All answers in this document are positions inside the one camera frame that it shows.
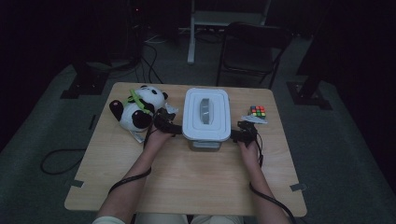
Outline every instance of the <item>stuffed animal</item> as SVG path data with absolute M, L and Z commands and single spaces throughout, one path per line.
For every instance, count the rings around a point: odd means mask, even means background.
M 114 100 L 109 107 L 122 128 L 143 132 L 152 122 L 154 113 L 165 105 L 168 94 L 152 86 L 142 86 L 130 92 L 131 96 L 124 104 Z

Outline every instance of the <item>chair leg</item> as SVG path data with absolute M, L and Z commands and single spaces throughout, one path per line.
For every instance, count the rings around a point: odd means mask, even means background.
M 260 84 L 262 84 L 262 82 L 264 81 L 264 79 L 267 77 L 267 75 L 262 76 L 262 79 L 260 79 Z
M 268 87 L 269 90 L 271 90 L 271 88 L 272 88 L 272 86 L 273 86 L 273 84 L 274 84 L 275 75 L 276 75 L 278 66 L 279 66 L 279 62 L 275 65 L 273 74 L 272 74 L 272 76 L 271 76 L 270 85 L 269 85 L 269 87 Z
M 219 85 L 220 73 L 221 73 L 221 69 L 219 69 L 219 71 L 218 71 L 218 76 L 216 77 L 216 86 Z

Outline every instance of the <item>person's leg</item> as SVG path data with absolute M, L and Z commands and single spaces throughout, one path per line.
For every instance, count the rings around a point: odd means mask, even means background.
M 238 216 L 194 216 L 191 224 L 244 224 Z
M 186 215 L 138 213 L 134 224 L 188 224 Z

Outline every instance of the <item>panda face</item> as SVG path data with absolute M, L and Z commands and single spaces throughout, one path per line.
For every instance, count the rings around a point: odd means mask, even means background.
M 160 91 L 153 86 L 142 86 L 140 89 L 134 91 L 142 100 L 154 106 L 155 111 L 163 107 L 167 94 Z

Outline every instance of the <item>container lid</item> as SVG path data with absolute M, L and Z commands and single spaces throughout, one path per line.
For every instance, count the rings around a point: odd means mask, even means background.
M 183 134 L 190 140 L 227 140 L 231 135 L 230 102 L 224 90 L 189 89 L 183 112 Z

